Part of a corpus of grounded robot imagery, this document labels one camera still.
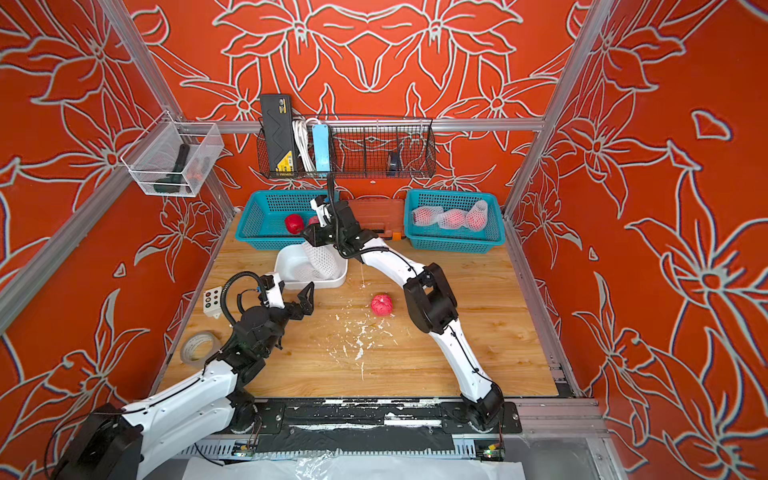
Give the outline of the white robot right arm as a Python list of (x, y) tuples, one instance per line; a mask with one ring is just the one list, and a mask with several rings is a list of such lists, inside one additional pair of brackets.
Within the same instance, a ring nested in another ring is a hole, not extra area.
[(466, 339), (457, 299), (442, 268), (411, 260), (362, 228), (345, 201), (319, 195), (310, 206), (317, 221), (305, 227), (302, 237), (313, 247), (330, 245), (342, 258), (374, 268), (401, 286), (410, 319), (436, 342), (457, 379), (466, 421), (480, 432), (499, 426), (502, 389), (481, 367)]

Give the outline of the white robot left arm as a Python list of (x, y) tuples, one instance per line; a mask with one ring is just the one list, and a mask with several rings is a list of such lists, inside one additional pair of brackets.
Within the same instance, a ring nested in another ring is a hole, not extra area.
[(107, 403), (86, 414), (46, 477), (143, 479), (211, 434), (256, 426), (260, 414), (247, 385), (282, 346), (288, 323), (314, 311), (313, 283), (294, 301), (284, 301), (283, 290), (275, 273), (232, 276), (218, 299), (232, 328), (229, 339), (197, 373), (175, 385), (121, 408)]

